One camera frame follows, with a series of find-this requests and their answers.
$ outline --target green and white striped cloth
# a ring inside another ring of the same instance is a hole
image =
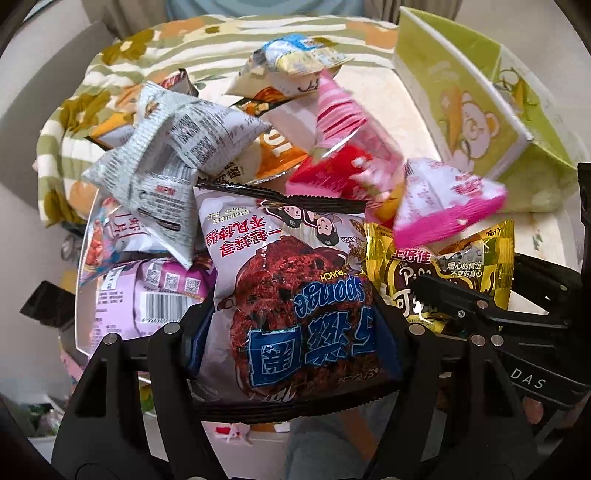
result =
[[[184,68],[200,97],[224,94],[249,55],[289,33],[316,37],[350,54],[354,66],[392,68],[398,27],[367,18],[204,15],[144,30],[99,53],[74,95],[46,122],[37,143],[39,213],[47,225],[84,225],[95,193],[80,181],[103,151],[85,137],[114,112],[135,112],[141,83]]]

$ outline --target purple snack package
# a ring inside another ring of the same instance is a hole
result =
[[[191,305],[205,300],[216,277],[206,254],[195,255],[189,270],[173,258],[115,267],[97,284],[90,354],[107,333],[115,332],[128,340],[152,335],[166,323],[178,322]]]

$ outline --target green box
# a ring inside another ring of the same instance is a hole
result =
[[[437,15],[400,11],[395,68],[441,159],[504,183],[506,211],[562,206],[588,154],[550,92],[503,45]]]

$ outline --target cartoon bear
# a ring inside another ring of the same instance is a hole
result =
[[[474,160],[482,158],[499,134],[499,121],[492,112],[484,113],[469,92],[461,97],[457,89],[446,92],[441,105],[446,116],[447,145],[452,153],[451,165],[463,171],[474,169]]]

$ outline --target metal screw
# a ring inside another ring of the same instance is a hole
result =
[[[422,326],[420,323],[412,323],[408,327],[408,331],[413,335],[422,335],[425,333],[425,327]]]
[[[494,346],[501,346],[503,343],[505,343],[505,339],[500,335],[493,335],[491,337],[491,343]]]
[[[177,333],[179,329],[180,325],[178,324],[178,322],[170,322],[164,325],[164,333],[168,333],[169,335]]]
[[[483,346],[486,343],[482,335],[472,335],[472,343],[476,346]]]
[[[103,338],[103,342],[106,345],[113,345],[117,341],[117,338],[119,338],[119,335],[116,333],[107,333],[107,335],[105,335]]]

